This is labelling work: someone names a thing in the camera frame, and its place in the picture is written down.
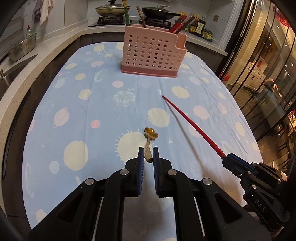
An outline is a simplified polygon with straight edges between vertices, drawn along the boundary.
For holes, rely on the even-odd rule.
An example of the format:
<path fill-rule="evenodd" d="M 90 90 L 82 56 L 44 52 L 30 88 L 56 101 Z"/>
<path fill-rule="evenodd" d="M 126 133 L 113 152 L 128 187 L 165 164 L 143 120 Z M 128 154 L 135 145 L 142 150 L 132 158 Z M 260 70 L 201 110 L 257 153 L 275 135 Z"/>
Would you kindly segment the black frying pan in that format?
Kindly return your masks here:
<path fill-rule="evenodd" d="M 142 12 L 146 17 L 150 19 L 163 20 L 163 21 L 170 20 L 175 16 L 181 16 L 180 13 L 172 13 L 171 11 L 164 9 L 164 7 L 165 6 L 161 6 L 161 8 L 144 7 L 142 8 Z"/>

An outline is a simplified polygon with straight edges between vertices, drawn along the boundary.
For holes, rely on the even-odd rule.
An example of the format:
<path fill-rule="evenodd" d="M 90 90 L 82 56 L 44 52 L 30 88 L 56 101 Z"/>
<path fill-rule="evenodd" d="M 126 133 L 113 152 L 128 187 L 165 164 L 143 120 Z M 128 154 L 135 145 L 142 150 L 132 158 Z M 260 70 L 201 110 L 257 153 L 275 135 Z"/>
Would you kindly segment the white hanging towel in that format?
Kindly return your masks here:
<path fill-rule="evenodd" d="M 53 8 L 53 0 L 43 0 L 40 8 L 40 26 L 48 20 L 49 13 Z"/>

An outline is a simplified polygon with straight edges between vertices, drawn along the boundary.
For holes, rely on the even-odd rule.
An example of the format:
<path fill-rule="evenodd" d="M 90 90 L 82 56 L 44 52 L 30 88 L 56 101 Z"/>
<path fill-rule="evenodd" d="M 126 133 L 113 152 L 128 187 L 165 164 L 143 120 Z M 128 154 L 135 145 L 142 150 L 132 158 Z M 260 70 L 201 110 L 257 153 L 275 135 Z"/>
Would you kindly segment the black lattice glass door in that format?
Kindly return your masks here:
<path fill-rule="evenodd" d="M 295 154 L 295 32 L 274 1 L 245 1 L 219 77 L 236 100 L 265 163 Z"/>

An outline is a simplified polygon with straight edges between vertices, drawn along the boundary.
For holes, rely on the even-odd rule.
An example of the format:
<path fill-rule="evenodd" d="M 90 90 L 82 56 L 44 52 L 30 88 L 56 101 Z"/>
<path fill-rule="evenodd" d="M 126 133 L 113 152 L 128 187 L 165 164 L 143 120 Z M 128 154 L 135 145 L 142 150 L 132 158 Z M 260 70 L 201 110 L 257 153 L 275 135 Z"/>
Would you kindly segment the dark soy sauce bottle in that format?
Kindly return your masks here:
<path fill-rule="evenodd" d="M 206 25 L 206 21 L 205 21 L 204 17 L 202 17 L 201 19 L 198 20 L 197 27 L 196 27 L 196 30 L 195 30 L 195 35 L 196 36 L 198 36 L 198 37 L 202 36 L 205 25 Z"/>

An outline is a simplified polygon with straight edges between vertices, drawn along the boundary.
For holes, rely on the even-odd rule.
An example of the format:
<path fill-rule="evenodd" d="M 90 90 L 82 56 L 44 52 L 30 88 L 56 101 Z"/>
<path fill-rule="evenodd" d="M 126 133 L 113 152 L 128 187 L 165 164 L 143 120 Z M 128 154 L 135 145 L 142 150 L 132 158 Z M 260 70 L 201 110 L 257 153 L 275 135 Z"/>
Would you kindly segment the steel pot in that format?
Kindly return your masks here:
<path fill-rule="evenodd" d="M 36 33 L 15 44 L 9 52 L 11 61 L 18 61 L 36 47 Z"/>

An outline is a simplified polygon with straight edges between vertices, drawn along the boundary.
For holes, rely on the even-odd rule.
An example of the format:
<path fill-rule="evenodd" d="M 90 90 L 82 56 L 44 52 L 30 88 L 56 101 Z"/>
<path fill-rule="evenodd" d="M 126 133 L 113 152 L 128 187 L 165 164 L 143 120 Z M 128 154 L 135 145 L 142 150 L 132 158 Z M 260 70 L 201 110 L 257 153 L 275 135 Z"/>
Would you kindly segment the gold flower spoon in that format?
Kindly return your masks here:
<path fill-rule="evenodd" d="M 148 163 L 153 162 L 152 152 L 151 152 L 151 142 L 158 138 L 158 134 L 153 128 L 146 127 L 144 129 L 144 136 L 147 139 L 147 142 L 144 147 L 144 158 Z"/>

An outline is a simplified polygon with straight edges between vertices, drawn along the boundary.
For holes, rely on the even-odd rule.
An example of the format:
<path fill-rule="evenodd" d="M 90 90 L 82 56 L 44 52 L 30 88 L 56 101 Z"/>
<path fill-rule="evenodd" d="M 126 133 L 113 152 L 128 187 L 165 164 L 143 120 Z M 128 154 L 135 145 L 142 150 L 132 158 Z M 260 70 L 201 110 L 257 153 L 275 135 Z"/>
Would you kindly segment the green chopstick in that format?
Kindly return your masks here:
<path fill-rule="evenodd" d="M 127 5 L 127 0 L 122 0 L 122 4 L 123 4 L 124 11 L 125 11 L 126 25 L 130 26 L 130 17 L 129 17 L 129 14 L 128 14 L 129 8 L 128 8 L 128 5 Z"/>

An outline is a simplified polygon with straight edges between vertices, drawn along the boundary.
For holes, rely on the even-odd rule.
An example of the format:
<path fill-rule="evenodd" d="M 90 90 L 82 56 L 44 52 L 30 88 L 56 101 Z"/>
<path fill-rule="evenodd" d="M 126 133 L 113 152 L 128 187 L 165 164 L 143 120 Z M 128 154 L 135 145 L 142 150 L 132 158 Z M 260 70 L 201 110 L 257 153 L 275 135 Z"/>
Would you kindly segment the cream wok with lid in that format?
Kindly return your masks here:
<path fill-rule="evenodd" d="M 125 14 L 123 4 L 116 4 L 115 1 L 107 1 L 109 4 L 105 4 L 95 8 L 96 12 L 100 16 L 122 16 Z"/>

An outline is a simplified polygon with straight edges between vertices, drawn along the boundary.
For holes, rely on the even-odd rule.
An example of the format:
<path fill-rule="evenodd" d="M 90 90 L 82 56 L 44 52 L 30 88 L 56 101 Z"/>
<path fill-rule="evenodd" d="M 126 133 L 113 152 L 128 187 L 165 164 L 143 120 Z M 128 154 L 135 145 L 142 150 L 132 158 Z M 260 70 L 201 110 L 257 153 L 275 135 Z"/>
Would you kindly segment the brown sauce bottle yellow cap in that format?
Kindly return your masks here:
<path fill-rule="evenodd" d="M 189 28 L 189 32 L 194 34 L 198 25 L 198 21 L 199 21 L 199 17 L 200 15 L 197 14 L 195 20 L 193 21 L 193 23 L 191 24 L 190 28 Z"/>

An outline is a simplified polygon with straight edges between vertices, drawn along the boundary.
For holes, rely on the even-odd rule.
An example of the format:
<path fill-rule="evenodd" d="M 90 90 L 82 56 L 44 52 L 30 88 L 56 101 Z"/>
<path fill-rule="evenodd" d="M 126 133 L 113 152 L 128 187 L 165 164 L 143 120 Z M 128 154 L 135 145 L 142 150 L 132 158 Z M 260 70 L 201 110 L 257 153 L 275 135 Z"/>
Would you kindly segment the steel kitchen sink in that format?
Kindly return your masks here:
<path fill-rule="evenodd" d="M 19 73 L 37 56 L 33 55 L 28 59 L 18 63 L 16 66 L 8 70 L 7 72 L 3 72 L 1 70 L 1 81 L 0 81 L 0 100 L 3 98 L 4 94 L 15 80 L 15 78 L 19 75 Z"/>

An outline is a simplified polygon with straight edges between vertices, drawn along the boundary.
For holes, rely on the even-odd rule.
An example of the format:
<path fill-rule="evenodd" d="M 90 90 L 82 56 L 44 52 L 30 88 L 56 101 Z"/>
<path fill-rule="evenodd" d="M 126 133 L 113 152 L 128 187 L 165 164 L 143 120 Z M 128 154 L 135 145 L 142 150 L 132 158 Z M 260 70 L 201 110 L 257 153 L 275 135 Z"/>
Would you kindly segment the pink perforated utensil holder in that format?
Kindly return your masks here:
<path fill-rule="evenodd" d="M 123 73 L 176 77 L 187 53 L 187 35 L 132 24 L 125 26 L 121 71 Z"/>

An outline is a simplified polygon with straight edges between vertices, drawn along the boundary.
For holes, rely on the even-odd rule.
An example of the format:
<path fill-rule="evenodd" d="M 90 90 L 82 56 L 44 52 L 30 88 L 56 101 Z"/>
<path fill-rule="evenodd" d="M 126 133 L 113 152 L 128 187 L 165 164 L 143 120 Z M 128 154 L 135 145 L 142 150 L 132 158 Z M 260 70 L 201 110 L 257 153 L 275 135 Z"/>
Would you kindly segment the blue condiment jar set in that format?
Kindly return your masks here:
<path fill-rule="evenodd" d="M 212 42 L 212 37 L 213 37 L 213 32 L 207 28 L 205 28 L 203 31 L 202 31 L 202 38 L 209 41 L 209 42 Z"/>

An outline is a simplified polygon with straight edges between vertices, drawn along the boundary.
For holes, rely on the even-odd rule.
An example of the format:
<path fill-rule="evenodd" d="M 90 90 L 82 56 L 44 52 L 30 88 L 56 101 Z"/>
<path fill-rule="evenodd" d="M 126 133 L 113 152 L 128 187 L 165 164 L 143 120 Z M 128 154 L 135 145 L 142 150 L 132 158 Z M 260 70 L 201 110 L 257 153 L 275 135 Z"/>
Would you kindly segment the blue planet print tablecloth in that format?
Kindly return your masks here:
<path fill-rule="evenodd" d="M 240 205 L 240 181 L 173 102 L 226 154 L 262 160 L 235 99 L 211 69 L 187 53 L 175 78 L 121 71 L 122 43 L 78 49 L 54 77 L 30 124 L 23 153 L 23 199 L 36 226 L 85 179 L 108 178 L 151 143 L 189 178 L 208 177 Z"/>

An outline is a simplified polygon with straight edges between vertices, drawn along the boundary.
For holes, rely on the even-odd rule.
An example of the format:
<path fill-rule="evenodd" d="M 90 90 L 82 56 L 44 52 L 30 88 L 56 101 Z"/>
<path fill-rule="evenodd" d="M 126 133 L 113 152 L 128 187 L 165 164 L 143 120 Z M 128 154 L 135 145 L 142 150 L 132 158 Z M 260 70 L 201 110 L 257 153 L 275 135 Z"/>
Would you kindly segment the green dish soap bottle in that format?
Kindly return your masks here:
<path fill-rule="evenodd" d="M 26 36 L 30 37 L 32 35 L 32 29 L 30 27 L 30 25 L 27 26 L 27 31 L 26 31 Z"/>

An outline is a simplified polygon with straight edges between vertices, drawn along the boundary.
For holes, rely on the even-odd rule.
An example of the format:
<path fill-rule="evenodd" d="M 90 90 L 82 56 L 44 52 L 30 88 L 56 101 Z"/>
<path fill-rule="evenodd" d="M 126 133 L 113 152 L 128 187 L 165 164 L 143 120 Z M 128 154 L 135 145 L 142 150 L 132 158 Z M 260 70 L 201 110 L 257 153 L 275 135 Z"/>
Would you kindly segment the purple hanging cloth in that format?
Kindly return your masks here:
<path fill-rule="evenodd" d="M 33 18 L 34 22 L 39 22 L 40 21 L 42 5 L 43 5 L 42 0 L 37 0 L 36 1 L 35 8 L 33 10 L 33 15 L 32 15 L 32 18 Z"/>

